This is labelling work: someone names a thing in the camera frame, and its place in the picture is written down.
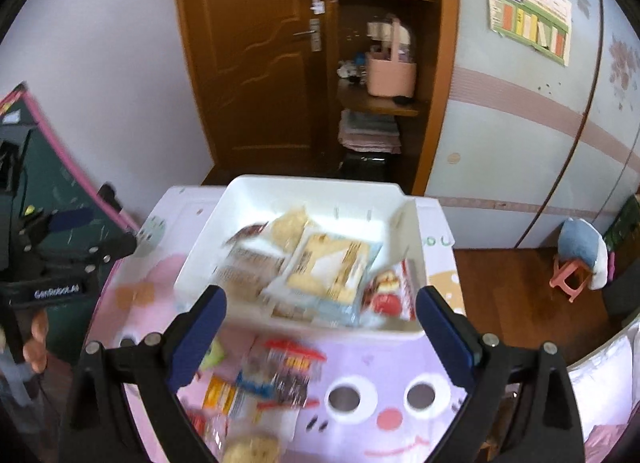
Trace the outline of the person left hand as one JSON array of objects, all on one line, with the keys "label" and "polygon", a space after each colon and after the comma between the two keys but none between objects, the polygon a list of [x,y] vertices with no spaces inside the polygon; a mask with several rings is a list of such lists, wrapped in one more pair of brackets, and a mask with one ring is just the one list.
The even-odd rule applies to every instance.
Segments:
[{"label": "person left hand", "polygon": [[44,310],[39,310],[32,317],[30,336],[23,348],[25,361],[30,365],[32,371],[37,374],[43,373],[47,368],[48,352],[46,342],[48,331],[47,313]]}]

